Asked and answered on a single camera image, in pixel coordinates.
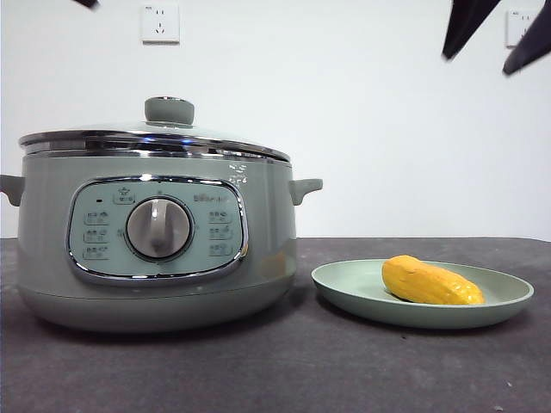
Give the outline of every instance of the control dial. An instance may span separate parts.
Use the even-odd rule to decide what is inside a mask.
[[[173,256],[188,242],[191,224],[186,210],[173,200],[153,198],[137,205],[127,221],[130,244],[143,256]]]

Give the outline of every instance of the pot lid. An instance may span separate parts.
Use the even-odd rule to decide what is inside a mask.
[[[147,151],[157,156],[164,153],[190,156],[211,154],[290,162],[290,157],[283,152],[228,133],[193,126],[194,115],[194,105],[183,99],[152,97],[145,101],[147,121],[32,133],[20,138],[19,144],[27,154],[85,150],[105,151],[106,155],[116,155],[122,151]]]

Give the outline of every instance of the green plate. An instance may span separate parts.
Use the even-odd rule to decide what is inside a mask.
[[[424,329],[470,329],[500,323],[519,313],[534,294],[526,281],[467,265],[428,262],[474,282],[482,305],[419,304],[393,296],[381,278],[385,260],[333,262],[316,268],[312,278],[321,295],[337,307],[383,323]]]

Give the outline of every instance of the dark surface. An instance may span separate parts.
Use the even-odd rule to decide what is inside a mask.
[[[304,238],[294,289],[253,317],[116,336],[40,321],[2,244],[2,412],[549,412],[551,243],[515,238]],[[398,254],[530,282],[527,310],[476,330],[348,315],[316,293],[327,262]]]

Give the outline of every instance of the electrical outlet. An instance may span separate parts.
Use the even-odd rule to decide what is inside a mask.
[[[538,13],[538,10],[509,10],[507,12],[506,47],[512,48],[518,44]]]
[[[144,43],[179,43],[180,11],[177,3],[148,3],[141,10]]]

